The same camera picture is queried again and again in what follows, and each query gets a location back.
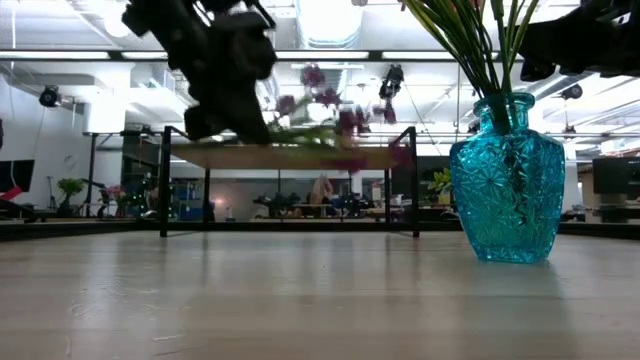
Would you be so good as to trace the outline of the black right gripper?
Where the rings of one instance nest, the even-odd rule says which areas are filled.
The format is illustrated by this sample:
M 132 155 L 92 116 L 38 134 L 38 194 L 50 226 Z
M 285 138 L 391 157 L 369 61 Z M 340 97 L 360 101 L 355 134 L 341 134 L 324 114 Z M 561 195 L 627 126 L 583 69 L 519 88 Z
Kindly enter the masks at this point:
M 640 0 L 580 0 L 579 10 L 581 19 L 527 28 L 519 50 L 521 81 L 546 78 L 535 62 L 575 66 L 576 74 L 640 78 Z

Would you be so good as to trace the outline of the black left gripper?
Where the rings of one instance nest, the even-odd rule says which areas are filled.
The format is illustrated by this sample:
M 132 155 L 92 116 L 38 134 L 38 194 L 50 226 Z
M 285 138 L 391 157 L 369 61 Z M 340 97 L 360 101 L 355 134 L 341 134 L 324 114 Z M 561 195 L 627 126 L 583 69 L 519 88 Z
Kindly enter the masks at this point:
M 167 53 L 168 65 L 182 72 L 196 101 L 184 112 L 191 140 L 231 130 L 244 143 L 271 142 L 256 83 L 269 77 L 276 56 L 262 25 L 223 23 L 176 33 Z

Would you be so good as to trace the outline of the purple flower stem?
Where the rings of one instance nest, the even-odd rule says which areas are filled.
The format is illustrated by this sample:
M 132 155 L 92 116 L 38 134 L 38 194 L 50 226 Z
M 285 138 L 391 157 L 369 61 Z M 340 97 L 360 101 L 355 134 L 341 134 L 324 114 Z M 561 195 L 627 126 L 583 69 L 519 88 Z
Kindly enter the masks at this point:
M 301 70 L 304 95 L 278 99 L 276 116 L 267 127 L 278 145 L 317 149 L 320 162 L 336 170 L 358 172 L 373 166 L 374 156 L 357 140 L 371 132 L 370 120 L 381 117 L 396 122 L 393 99 L 362 106 L 342 100 L 341 93 L 329 84 L 326 71 L 316 63 Z

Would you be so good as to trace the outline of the orange flower stem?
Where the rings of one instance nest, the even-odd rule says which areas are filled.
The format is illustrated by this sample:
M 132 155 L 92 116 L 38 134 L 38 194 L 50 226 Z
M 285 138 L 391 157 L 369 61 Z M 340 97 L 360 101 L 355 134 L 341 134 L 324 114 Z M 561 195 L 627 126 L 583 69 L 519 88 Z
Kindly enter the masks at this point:
M 472 0 L 401 0 L 419 24 L 453 57 L 480 98 L 501 90 L 493 46 Z

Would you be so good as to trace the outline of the teal cut glass vase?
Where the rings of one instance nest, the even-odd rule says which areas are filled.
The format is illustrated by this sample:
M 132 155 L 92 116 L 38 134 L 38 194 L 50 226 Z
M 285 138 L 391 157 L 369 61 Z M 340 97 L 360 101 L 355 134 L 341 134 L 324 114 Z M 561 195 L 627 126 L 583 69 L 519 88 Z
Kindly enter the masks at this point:
M 529 128 L 533 95 L 478 101 L 479 130 L 451 146 L 454 198 L 462 227 L 482 260 L 537 263 L 550 254 L 565 183 L 563 144 Z

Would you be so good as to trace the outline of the wooden shelf black metal legs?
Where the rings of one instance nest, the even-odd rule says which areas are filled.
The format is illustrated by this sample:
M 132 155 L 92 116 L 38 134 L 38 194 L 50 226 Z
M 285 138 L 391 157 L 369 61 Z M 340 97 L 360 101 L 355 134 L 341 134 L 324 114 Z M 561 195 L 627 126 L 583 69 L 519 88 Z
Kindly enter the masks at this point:
M 412 236 L 420 236 L 418 216 L 418 174 L 416 129 L 406 128 L 386 147 L 356 147 L 341 150 L 323 147 L 319 144 L 308 146 L 257 146 L 225 145 L 221 142 L 191 142 L 172 144 L 174 127 L 167 126 L 162 134 L 161 170 L 160 170 L 160 214 L 158 220 L 159 235 L 166 238 L 170 231 L 196 232 L 399 232 L 410 231 Z M 381 225 L 354 224 L 336 222 L 284 223 L 253 222 L 246 225 L 238 223 L 210 223 L 204 219 L 200 223 L 171 224 L 168 220 L 170 177 L 170 157 L 176 156 L 190 164 L 205 170 L 205 179 L 210 179 L 214 170 L 382 170 L 384 176 L 390 175 L 390 169 L 399 165 L 411 164 L 411 220 L 406 224 L 392 224 L 390 200 L 385 200 L 385 220 Z

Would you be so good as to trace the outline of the person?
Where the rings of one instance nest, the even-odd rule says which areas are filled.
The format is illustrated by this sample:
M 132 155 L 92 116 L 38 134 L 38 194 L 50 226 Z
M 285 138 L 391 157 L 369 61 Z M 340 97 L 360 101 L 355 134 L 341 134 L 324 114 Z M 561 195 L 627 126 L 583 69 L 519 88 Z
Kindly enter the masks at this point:
M 321 204 L 324 198 L 330 198 L 333 195 L 333 186 L 326 175 L 320 175 L 312 186 L 309 196 L 311 205 Z

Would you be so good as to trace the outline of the small green potted plant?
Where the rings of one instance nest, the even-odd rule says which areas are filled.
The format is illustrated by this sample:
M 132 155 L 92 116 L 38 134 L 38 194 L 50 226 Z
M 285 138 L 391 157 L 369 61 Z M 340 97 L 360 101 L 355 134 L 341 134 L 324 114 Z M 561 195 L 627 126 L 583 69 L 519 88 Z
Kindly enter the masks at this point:
M 441 171 L 435 171 L 427 189 L 437 196 L 437 202 L 440 205 L 450 205 L 452 203 L 452 176 L 450 169 L 443 168 Z

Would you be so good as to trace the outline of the green plant on workbench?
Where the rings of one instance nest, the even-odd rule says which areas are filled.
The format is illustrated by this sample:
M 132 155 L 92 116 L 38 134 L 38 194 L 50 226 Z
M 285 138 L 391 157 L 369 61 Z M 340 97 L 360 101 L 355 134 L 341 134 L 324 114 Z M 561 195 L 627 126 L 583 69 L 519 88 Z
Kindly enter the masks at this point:
M 63 194 L 62 202 L 57 209 L 57 215 L 60 217 L 70 217 L 73 215 L 70 200 L 73 196 L 83 191 L 84 182 L 82 179 L 63 178 L 58 181 L 57 186 Z

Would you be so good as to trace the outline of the black monitor red stripe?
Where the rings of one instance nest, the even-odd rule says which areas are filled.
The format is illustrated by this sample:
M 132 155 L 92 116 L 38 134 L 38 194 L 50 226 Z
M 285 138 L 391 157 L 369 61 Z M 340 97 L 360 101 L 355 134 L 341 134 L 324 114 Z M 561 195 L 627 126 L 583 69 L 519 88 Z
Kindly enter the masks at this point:
M 0 161 L 0 199 L 13 200 L 30 190 L 34 160 Z

